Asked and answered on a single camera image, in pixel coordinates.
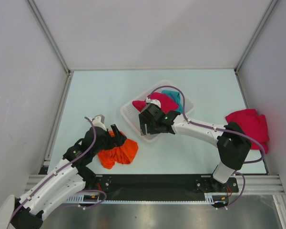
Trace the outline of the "orange t shirt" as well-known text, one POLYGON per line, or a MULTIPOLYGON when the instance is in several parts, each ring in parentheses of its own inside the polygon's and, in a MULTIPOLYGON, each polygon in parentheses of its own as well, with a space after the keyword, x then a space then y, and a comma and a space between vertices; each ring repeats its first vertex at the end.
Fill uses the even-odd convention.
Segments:
POLYGON ((122 146, 118 146, 114 149, 102 150, 97 154, 97 157, 104 168, 112 169, 116 162, 122 165, 129 165, 132 163, 138 149, 137 142, 127 138, 122 146))

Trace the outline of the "white plastic basket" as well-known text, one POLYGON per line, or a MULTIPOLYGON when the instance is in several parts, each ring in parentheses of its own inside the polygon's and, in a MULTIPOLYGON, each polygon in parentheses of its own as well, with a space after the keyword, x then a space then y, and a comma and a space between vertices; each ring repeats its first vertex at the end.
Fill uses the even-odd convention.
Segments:
POLYGON ((129 126, 146 142, 154 142, 160 133, 172 133, 174 118, 194 110, 192 99, 162 80, 134 97, 120 109, 129 126))

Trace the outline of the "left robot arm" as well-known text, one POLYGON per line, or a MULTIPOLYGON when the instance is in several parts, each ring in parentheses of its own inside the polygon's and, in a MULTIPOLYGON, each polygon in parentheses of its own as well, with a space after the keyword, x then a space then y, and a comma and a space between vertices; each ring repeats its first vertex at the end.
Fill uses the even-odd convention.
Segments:
POLYGON ((96 174, 87 165, 102 150, 123 146, 127 137, 111 126, 92 126, 83 138, 68 148, 54 170, 36 186, 15 199, 10 224, 16 229, 39 229, 46 217, 69 197, 82 191, 93 191, 96 174))

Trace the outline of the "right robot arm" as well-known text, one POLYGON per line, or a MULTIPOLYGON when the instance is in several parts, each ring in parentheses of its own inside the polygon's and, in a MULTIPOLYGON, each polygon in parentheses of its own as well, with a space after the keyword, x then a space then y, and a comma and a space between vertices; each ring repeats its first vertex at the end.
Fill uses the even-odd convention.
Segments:
POLYGON ((252 146, 237 123, 215 125, 191 120, 177 111, 165 113, 153 103, 147 104, 139 113, 139 123, 141 135, 185 135, 215 146, 220 157, 210 179, 211 188, 215 191, 227 187, 230 176, 242 168, 252 146))

